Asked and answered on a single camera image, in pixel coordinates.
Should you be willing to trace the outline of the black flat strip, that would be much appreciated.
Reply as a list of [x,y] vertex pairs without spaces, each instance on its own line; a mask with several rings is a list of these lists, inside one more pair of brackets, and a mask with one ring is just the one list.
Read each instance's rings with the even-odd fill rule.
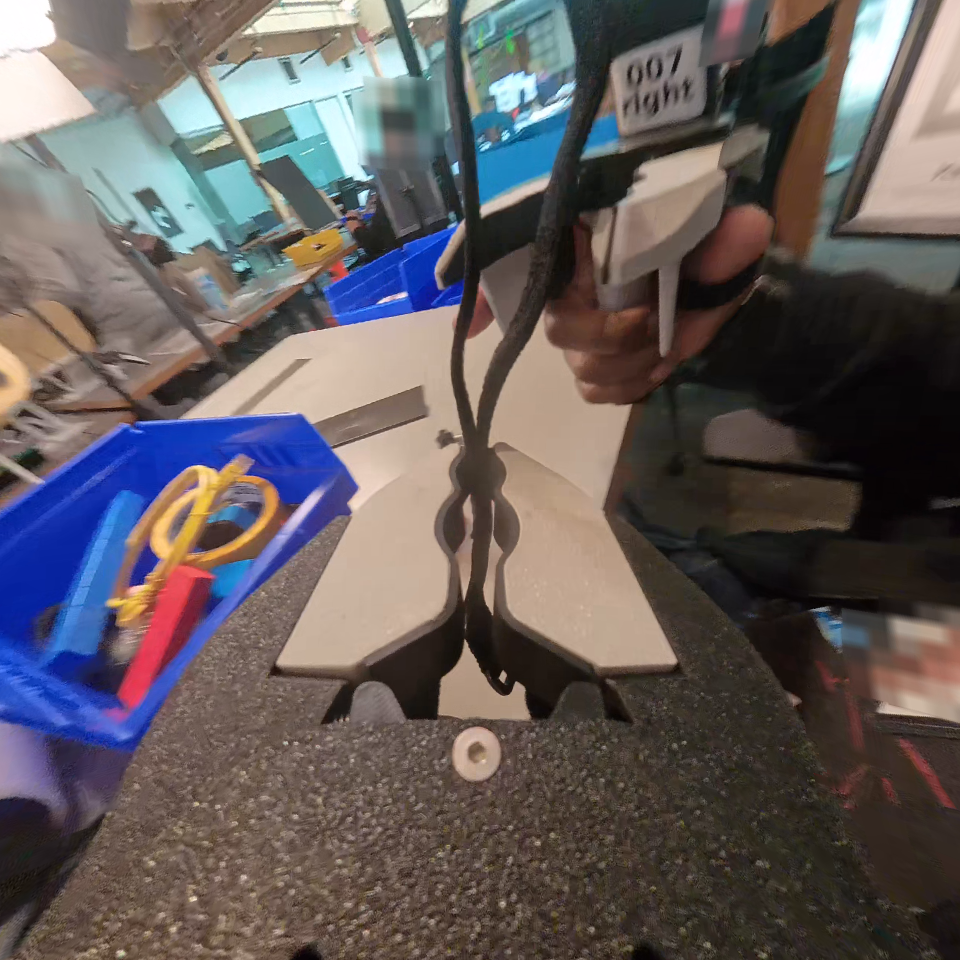
[[338,449],[408,426],[429,416],[425,389],[416,386],[314,421],[330,449]]

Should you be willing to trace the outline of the blue plastic bin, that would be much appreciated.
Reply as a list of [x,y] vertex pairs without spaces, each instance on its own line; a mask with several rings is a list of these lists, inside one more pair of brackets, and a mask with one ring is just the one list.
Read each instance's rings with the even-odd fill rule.
[[[116,495],[154,499],[182,470],[252,460],[292,515],[231,594],[211,608],[143,702],[124,711],[42,665],[33,626],[66,599],[98,523]],[[134,752],[186,668],[246,600],[335,519],[348,516],[358,485],[301,414],[181,418],[124,425],[97,439],[2,510],[2,721],[51,738]]]

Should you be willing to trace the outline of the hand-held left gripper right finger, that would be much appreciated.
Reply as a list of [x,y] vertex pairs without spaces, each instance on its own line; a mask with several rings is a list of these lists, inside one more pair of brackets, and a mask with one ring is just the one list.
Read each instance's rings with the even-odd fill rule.
[[491,642],[535,704],[567,688],[679,667],[606,514],[581,487],[508,443],[493,447]]

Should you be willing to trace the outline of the blue block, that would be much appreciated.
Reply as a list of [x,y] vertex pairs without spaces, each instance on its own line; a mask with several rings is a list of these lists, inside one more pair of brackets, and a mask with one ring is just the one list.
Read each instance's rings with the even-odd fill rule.
[[78,682],[93,665],[111,614],[109,600],[126,556],[126,541],[145,507],[143,496],[120,491],[102,515],[78,571],[58,608],[42,665],[56,677]]

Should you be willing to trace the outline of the red block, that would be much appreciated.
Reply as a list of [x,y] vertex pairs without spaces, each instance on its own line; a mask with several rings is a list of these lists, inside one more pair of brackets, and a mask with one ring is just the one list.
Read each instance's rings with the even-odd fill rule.
[[154,682],[190,639],[204,619],[214,576],[210,571],[181,565],[159,592],[146,633],[117,691],[123,709],[137,708]]

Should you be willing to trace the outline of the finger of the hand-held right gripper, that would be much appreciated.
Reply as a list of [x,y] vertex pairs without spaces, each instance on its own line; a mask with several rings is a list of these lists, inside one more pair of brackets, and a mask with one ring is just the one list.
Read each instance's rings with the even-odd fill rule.
[[[522,305],[531,255],[506,255],[481,271],[478,294],[478,330],[495,326],[506,334]],[[547,337],[556,347],[570,354],[578,347],[570,340],[575,330],[566,320],[568,306],[575,306],[570,291],[578,280],[578,256],[559,267],[560,293],[546,307]]]
[[[485,271],[510,254],[535,245],[547,186],[546,179],[532,179],[482,203],[479,227],[470,231],[461,223],[439,256],[435,267],[438,287],[447,288],[465,279],[467,248],[473,252],[474,264]],[[578,180],[567,212],[558,215],[557,250],[549,289],[569,285],[575,263],[573,225],[582,214],[600,205],[600,180]]]

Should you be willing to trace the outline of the framed poster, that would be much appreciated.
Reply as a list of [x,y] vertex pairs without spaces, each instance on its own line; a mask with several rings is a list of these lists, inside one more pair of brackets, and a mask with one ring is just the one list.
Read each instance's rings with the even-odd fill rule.
[[959,3],[914,2],[834,237],[959,236]]

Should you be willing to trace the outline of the person's right hand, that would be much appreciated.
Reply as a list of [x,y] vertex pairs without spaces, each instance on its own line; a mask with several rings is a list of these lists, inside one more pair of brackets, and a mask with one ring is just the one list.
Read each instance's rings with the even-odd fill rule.
[[[763,207],[728,208],[714,230],[682,260],[684,280],[716,286],[731,281],[767,252],[775,219]],[[575,266],[562,295],[549,301],[543,324],[549,342],[562,351],[581,397],[593,404],[643,401],[683,362],[702,354],[737,313],[749,293],[708,310],[678,310],[672,347],[659,350],[657,295],[641,306],[606,311],[594,283],[592,233],[573,229]]]

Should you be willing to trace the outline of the yellow bin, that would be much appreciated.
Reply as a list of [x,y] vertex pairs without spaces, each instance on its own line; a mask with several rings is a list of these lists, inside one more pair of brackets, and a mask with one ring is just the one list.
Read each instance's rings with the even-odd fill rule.
[[326,228],[282,248],[282,254],[298,269],[315,267],[325,262],[336,263],[345,250],[344,238],[338,229]]

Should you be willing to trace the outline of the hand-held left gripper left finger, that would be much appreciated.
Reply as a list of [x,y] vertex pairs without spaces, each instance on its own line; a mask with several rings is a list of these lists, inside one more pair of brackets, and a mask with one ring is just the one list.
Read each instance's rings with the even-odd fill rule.
[[464,649],[461,450],[436,450],[349,520],[275,662],[284,676],[386,686],[437,716]]

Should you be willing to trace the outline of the wooden table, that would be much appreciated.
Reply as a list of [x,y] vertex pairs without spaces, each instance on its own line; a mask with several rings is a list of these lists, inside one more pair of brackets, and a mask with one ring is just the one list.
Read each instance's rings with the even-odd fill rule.
[[321,329],[328,321],[328,310],[315,304],[310,290],[318,291],[323,274],[345,257],[352,256],[356,246],[350,244],[339,252],[327,252],[314,264],[297,268],[277,267],[264,276],[246,283],[234,296],[226,319],[198,321],[198,334],[190,330],[167,337],[146,354],[146,363],[126,367],[126,380],[115,390],[104,383],[80,389],[75,395],[56,400],[54,412],[88,414],[146,409],[157,391],[185,372],[211,366],[230,377],[235,363],[226,353],[227,345],[237,342],[242,334],[255,330],[270,318],[280,319],[282,327],[292,332]]

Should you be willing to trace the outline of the black bag red stripes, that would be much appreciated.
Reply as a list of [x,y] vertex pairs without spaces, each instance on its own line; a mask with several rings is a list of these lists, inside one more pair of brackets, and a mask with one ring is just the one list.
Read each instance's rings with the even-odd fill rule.
[[878,714],[867,653],[841,651],[811,613],[755,619],[751,644],[785,690],[882,894],[931,912],[958,906],[958,736]]

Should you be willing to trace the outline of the person's right forearm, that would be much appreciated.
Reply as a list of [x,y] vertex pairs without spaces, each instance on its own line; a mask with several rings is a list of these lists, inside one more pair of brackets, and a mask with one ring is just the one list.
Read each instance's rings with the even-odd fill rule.
[[678,307],[744,302],[697,352],[702,383],[751,396],[860,475],[862,539],[898,539],[958,500],[958,288],[930,293],[883,275],[828,273],[774,254],[721,284],[691,279]]

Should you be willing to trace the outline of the row of blue bins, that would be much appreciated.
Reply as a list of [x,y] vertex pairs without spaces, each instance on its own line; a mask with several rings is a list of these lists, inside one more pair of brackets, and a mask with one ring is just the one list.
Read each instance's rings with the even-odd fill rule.
[[463,282],[440,289],[435,267],[456,227],[430,234],[351,271],[324,289],[339,327],[397,317],[445,306],[459,306]]

